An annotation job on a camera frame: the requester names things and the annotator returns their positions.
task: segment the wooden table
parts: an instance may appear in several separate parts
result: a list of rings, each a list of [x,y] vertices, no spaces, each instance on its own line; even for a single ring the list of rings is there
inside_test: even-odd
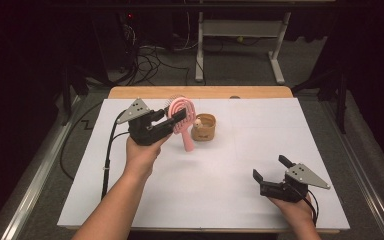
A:
[[[181,94],[188,98],[292,98],[292,92],[285,86],[158,86],[158,87],[115,87],[109,99],[170,98]]]

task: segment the floor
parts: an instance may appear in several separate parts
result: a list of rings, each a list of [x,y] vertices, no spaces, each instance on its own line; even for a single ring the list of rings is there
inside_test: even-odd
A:
[[[306,43],[303,39],[296,42],[285,42],[282,46],[279,62],[286,80],[286,86],[293,87],[308,79],[317,61],[325,40]],[[194,81],[195,51],[185,50],[170,53],[157,49],[143,48],[142,54],[147,56],[140,61],[143,72],[152,70],[152,78],[145,79],[138,85],[276,85],[274,75],[265,54],[271,50],[272,40],[261,40],[257,44],[244,46],[231,42],[220,44],[219,40],[208,39],[205,42],[205,78],[203,83]],[[120,76],[118,71],[109,71],[110,77]],[[337,188],[344,211],[351,225],[351,230],[334,235],[322,235],[323,239],[384,239],[384,156],[371,135],[370,129],[358,112],[358,107],[347,95],[346,134],[341,134],[334,123],[335,102],[319,102],[317,89],[304,90],[296,95],[303,108],[313,137],[320,154]],[[11,239],[11,233],[5,233],[8,227],[18,228],[12,239],[69,239],[73,230],[56,226],[65,197],[71,186],[71,180],[61,171],[63,162],[68,174],[74,176],[81,161],[91,129],[99,113],[99,104],[108,94],[108,89],[91,87],[88,96],[80,96],[73,103],[75,109],[72,121],[68,126],[61,126],[62,116],[56,121],[53,130],[43,142],[35,159],[25,171],[11,199],[0,214],[0,238]],[[61,148],[65,147],[63,157]],[[16,218],[14,213],[26,200],[26,191],[37,180],[38,171],[48,173],[42,177],[43,187],[36,182],[38,194],[30,196],[30,207],[24,218]],[[262,239],[262,236],[239,235],[232,239]],[[222,239],[213,236],[172,236],[154,235],[147,239]],[[293,239],[289,233],[280,234],[277,239]]]

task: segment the wrist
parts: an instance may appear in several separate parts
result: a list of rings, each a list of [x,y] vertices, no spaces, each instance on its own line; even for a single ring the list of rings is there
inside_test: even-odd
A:
[[[293,232],[299,240],[319,240],[321,239],[317,233],[313,221],[301,221],[291,225]]]
[[[148,176],[134,174],[130,172],[123,172],[123,174],[120,177],[120,180],[126,181],[134,185],[145,185],[146,181],[148,180]]]

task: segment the forearm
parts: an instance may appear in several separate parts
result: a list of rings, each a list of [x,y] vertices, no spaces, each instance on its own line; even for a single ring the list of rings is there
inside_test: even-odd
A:
[[[303,222],[296,226],[291,226],[298,240],[320,240],[313,222]]]
[[[122,176],[73,239],[127,239],[146,178]]]

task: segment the table leg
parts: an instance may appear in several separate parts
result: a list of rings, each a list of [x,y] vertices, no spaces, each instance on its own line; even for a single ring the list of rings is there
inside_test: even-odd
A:
[[[204,80],[204,51],[202,50],[203,44],[203,21],[204,14],[202,12],[199,13],[198,20],[198,52],[196,54],[196,64],[195,64],[195,81],[202,82]]]
[[[282,26],[279,29],[279,34],[277,36],[276,49],[274,51],[270,51],[268,53],[270,63],[272,65],[273,73],[276,78],[276,82],[279,85],[285,84],[285,79],[283,78],[282,71],[280,70],[279,62],[277,61],[277,56],[279,55],[280,47],[282,46],[283,38],[285,37],[286,29],[288,28],[289,18],[291,17],[291,13],[285,13],[283,17]]]

